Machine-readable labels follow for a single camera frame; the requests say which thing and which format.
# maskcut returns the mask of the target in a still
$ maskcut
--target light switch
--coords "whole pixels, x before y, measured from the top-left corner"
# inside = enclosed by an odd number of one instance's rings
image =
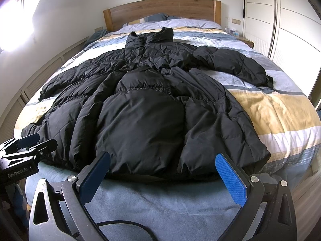
[[[232,23],[241,24],[241,21],[240,20],[236,20],[236,19],[232,19]]]

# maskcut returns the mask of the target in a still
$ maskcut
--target wall outlet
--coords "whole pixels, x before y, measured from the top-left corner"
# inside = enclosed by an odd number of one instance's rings
[[[102,29],[103,29],[103,27],[100,26],[100,27],[98,27],[98,28],[95,29],[95,32],[101,31]]]
[[[232,19],[232,23],[241,24],[241,21],[240,20],[236,20],[236,19]]]

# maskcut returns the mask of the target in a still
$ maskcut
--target black puffer jacket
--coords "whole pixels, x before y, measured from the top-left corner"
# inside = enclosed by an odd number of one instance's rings
[[[74,170],[107,151],[115,175],[200,178],[215,174],[215,156],[226,152],[248,173],[258,172],[270,154],[249,116],[199,67],[272,87],[262,66],[237,51],[173,42],[169,28],[132,32],[124,49],[87,60],[46,84],[40,100],[64,90],[22,136],[54,138],[58,148],[47,162]]]

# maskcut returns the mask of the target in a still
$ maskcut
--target cable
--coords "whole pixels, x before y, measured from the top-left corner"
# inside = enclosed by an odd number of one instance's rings
[[[133,221],[111,220],[111,221],[104,221],[104,222],[97,223],[97,226],[102,227],[102,226],[111,225],[111,224],[128,224],[128,225],[138,226],[138,227],[144,229],[149,234],[149,236],[152,238],[153,241],[158,241],[157,238],[155,237],[154,233],[148,227],[145,227],[144,225],[133,222]],[[75,237],[75,238],[78,236],[80,236],[79,232],[76,232],[73,234],[73,237]]]

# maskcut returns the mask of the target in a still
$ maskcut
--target bed frame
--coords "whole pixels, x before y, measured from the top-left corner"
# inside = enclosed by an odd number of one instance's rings
[[[109,8],[103,13],[108,31],[117,31],[124,23],[156,13],[221,24],[221,2],[216,0],[143,0]]]

